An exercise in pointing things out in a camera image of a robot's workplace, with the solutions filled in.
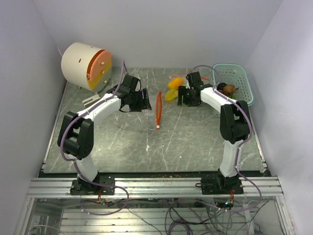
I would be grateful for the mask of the teal plastic basket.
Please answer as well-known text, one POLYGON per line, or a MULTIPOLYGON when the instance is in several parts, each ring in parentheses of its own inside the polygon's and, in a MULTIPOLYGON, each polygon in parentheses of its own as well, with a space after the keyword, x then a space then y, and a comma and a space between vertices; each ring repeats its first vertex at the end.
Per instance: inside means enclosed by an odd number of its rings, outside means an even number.
POLYGON ((246 70, 238 64, 218 63, 213 66, 211 71, 212 82, 215 85, 217 82, 234 85, 238 88, 234 98, 236 100, 244 100, 248 106, 254 102, 254 96, 249 84, 246 70))

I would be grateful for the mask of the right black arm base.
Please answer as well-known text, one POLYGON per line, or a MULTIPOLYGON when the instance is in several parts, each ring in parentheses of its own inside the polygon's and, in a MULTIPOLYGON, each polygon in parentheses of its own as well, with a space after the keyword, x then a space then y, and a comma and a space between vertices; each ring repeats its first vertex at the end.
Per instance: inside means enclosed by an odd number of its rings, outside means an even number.
POLYGON ((243 194, 242 182, 238 176, 202 178, 195 187, 200 188, 203 195, 213 194, 243 194))

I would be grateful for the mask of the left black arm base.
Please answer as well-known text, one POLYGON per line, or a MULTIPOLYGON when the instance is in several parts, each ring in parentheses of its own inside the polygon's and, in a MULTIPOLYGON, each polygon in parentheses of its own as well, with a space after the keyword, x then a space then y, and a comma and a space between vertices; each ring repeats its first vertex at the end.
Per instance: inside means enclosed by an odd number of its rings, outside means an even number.
POLYGON ((114 195, 114 187, 103 185, 115 185, 115 180, 112 178, 98 176, 95 178, 95 182, 101 184, 97 186, 90 184, 80 178, 72 181, 70 194, 71 195, 96 195, 101 193, 102 195, 114 195))

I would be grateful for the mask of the clear zip bag red seal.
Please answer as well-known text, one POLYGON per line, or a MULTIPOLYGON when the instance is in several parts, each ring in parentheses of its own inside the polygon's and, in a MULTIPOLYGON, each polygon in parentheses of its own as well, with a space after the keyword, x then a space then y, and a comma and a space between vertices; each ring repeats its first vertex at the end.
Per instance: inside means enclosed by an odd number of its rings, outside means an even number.
MULTIPOLYGON (((143 89, 141 92, 137 92, 137 98, 135 101, 135 105, 132 108, 134 112, 141 112, 142 110, 151 110, 152 107, 149 101, 148 91, 143 89)), ((156 120, 156 129, 160 129, 161 116, 163 110, 163 102, 162 102, 162 93, 159 91, 156 95, 156 103, 155 103, 155 120, 156 120)))

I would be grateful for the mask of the fake brown mushroom cap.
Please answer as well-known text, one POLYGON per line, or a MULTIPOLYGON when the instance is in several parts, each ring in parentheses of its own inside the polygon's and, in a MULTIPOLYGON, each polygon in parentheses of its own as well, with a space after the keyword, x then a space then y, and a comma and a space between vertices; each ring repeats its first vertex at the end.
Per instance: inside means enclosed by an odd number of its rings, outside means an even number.
POLYGON ((230 84, 230 85, 225 85, 222 89, 222 92, 224 95, 229 96, 233 94, 233 91, 235 89, 235 86, 230 84))

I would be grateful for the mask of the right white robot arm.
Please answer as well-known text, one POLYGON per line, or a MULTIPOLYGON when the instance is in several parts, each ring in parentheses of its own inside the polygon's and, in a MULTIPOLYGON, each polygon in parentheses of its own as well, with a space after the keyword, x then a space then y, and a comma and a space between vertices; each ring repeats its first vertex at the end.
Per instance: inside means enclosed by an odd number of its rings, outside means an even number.
POLYGON ((251 138, 252 125, 247 102, 233 100, 217 90, 216 86, 205 85, 199 72, 187 74, 187 85, 179 86, 177 105, 197 107, 208 104, 220 114, 220 134, 224 139, 223 160, 218 169, 220 179, 215 183, 222 194, 233 188, 239 176, 238 161, 242 146, 251 138))

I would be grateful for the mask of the fake dark purple fruit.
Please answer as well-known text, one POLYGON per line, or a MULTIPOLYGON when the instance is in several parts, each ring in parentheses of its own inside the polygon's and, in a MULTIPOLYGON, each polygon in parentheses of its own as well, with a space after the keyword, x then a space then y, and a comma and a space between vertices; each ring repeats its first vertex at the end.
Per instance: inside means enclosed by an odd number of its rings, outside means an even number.
POLYGON ((222 92, 224 87, 226 86, 227 84, 226 83, 220 83, 218 86, 217 86, 217 90, 222 92))

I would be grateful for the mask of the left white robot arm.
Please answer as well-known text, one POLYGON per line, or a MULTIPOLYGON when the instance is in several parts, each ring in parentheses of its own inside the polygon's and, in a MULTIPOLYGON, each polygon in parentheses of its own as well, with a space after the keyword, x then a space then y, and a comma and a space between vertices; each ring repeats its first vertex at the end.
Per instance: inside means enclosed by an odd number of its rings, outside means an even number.
POLYGON ((63 159, 73 162, 88 194, 95 194, 100 188, 96 180, 98 170, 91 156, 96 125, 126 105, 130 112, 152 109, 148 90, 142 87, 136 90, 137 86, 141 86, 140 79, 127 74, 96 103, 77 113, 67 112, 63 118, 57 144, 63 159))

